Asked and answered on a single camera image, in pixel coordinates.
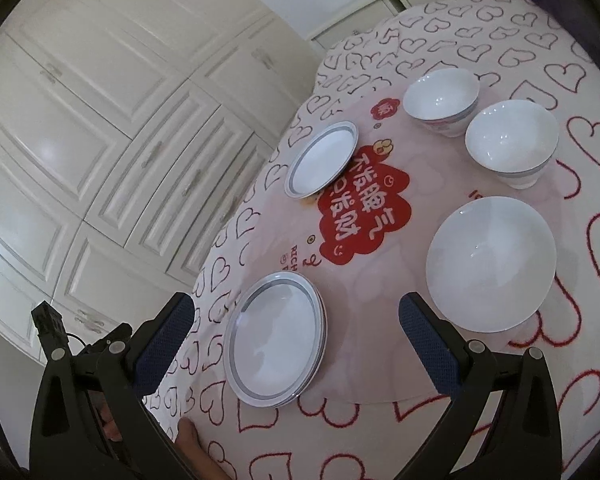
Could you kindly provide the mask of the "person's left hand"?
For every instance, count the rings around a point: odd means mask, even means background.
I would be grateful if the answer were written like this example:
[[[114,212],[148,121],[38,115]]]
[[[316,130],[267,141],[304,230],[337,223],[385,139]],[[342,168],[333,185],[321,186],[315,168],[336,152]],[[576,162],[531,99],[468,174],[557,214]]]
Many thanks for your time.
[[[123,440],[114,416],[107,403],[102,404],[99,409],[102,420],[102,430],[105,436],[114,442]],[[230,477],[220,465],[202,448],[195,425],[186,417],[178,421],[178,435],[175,446],[187,458],[193,472],[199,479],[204,480],[230,480]]]

